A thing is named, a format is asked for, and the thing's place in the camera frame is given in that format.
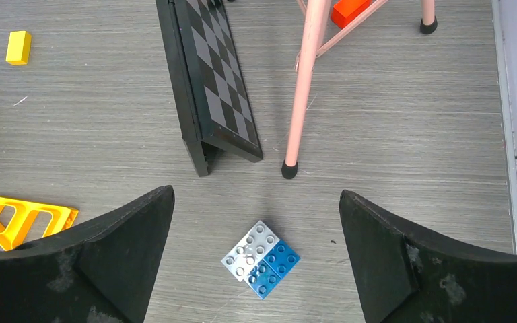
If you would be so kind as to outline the blue white lego block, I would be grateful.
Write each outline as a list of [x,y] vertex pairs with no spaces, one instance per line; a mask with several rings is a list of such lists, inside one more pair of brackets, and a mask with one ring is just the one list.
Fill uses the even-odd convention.
[[257,221],[221,263],[264,299],[299,261],[300,256],[284,240],[265,223]]

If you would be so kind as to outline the pink tripod music stand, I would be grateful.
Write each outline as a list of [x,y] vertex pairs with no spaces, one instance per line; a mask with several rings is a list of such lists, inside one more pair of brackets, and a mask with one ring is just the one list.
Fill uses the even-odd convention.
[[379,10],[387,0],[370,1],[366,9],[346,24],[330,40],[324,41],[326,25],[331,16],[330,1],[298,1],[299,8],[304,14],[304,28],[300,51],[296,57],[297,72],[296,87],[289,126],[289,137],[285,159],[281,166],[281,174],[285,179],[292,179],[298,173],[298,154],[302,131],[308,109],[308,98],[316,59],[338,44],[373,13]]

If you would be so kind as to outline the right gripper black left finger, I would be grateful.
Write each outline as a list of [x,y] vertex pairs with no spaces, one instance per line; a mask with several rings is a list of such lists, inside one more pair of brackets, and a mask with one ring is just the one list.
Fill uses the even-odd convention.
[[57,234],[0,251],[0,322],[142,322],[174,210],[158,187]]

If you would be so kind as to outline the black white folding chessboard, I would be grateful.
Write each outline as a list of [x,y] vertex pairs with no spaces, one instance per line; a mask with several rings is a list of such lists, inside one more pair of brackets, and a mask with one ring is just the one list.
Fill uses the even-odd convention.
[[182,140],[198,176],[263,150],[223,1],[156,1]]

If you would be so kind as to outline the yellow triangular toy frame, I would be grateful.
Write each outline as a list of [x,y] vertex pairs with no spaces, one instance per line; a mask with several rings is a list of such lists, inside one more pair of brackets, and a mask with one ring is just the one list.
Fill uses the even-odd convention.
[[39,213],[50,215],[43,237],[69,229],[79,214],[79,210],[73,207],[0,196],[0,215],[6,207],[13,208],[14,214],[7,225],[3,225],[0,220],[0,247],[5,251],[13,250],[24,242]]

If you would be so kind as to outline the red orange block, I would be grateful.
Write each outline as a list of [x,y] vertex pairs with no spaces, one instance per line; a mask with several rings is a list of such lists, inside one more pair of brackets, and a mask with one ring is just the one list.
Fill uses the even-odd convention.
[[333,5],[331,20],[343,29],[366,10],[371,2],[371,0],[340,0]]

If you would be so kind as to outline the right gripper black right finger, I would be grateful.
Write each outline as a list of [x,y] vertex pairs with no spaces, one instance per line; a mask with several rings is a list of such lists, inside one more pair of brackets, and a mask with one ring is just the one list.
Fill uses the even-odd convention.
[[455,240],[349,190],[339,213],[366,322],[517,322],[517,255]]

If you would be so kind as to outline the small yellow block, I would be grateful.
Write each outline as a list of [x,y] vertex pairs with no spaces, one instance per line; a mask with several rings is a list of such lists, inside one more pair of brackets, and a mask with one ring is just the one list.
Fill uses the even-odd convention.
[[31,42],[32,35],[25,30],[10,32],[5,61],[11,65],[26,65]]

